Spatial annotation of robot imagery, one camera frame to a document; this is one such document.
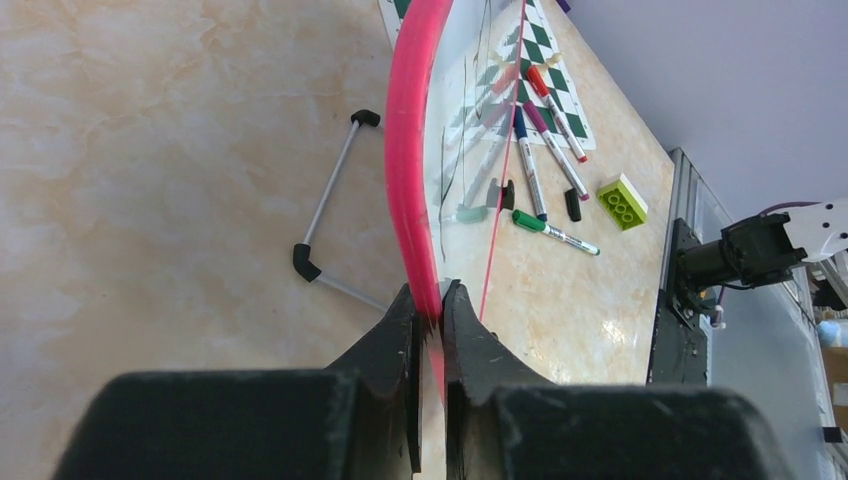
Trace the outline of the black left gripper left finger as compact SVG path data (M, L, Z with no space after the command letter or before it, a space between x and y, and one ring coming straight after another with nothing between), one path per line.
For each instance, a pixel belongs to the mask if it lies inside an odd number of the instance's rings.
M147 371L94 397L57 479L408 479L421 468L408 287L321 369Z

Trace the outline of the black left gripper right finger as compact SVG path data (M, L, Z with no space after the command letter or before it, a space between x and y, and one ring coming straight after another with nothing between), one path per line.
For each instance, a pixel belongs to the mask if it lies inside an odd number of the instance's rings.
M478 319L466 287L443 300L451 479L790 479L745 398L688 386L557 385Z

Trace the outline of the black marker cap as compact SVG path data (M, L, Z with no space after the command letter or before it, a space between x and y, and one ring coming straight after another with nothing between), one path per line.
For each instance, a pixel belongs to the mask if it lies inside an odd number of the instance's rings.
M575 188L571 188L564 192L567 214L572 222L580 222L582 220L581 199Z

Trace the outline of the pink framed whiteboard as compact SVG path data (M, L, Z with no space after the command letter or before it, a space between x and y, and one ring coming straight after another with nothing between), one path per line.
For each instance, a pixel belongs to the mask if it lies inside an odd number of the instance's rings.
M383 113L351 129L384 131L389 214L429 360L446 384L443 301L451 282L481 313L509 163L523 50L522 1L385 1L393 46Z

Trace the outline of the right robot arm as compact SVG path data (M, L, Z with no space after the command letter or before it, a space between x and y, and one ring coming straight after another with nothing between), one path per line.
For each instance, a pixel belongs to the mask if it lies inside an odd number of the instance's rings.
M716 241L674 254L672 285L692 293L768 286L846 249L846 198L779 204L722 229Z

